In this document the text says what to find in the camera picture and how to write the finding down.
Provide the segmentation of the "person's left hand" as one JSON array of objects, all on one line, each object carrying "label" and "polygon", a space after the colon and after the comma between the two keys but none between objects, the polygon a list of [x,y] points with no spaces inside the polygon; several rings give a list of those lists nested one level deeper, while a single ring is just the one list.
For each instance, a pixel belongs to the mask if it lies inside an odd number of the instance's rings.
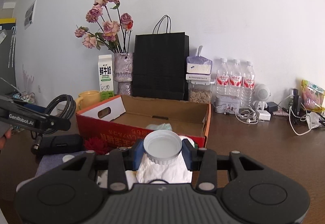
[{"label": "person's left hand", "polygon": [[6,142],[8,139],[11,139],[12,137],[12,130],[9,129],[7,132],[5,132],[5,134],[0,138],[0,151],[3,150],[3,148],[6,145]]}]

